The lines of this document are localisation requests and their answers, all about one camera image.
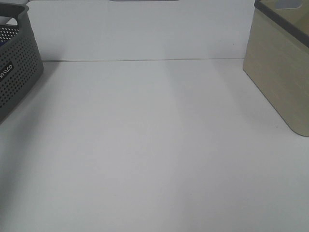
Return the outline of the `beige bin with grey rim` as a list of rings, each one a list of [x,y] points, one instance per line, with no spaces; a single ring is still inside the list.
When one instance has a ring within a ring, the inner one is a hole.
[[[296,134],[309,135],[309,2],[256,0],[243,70]]]

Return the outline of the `grey perforated plastic basket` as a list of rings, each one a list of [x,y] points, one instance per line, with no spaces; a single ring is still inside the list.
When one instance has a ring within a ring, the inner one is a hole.
[[[44,67],[28,17],[22,4],[0,4],[0,15],[17,24],[1,24],[0,42],[0,120],[4,121],[41,77]]]

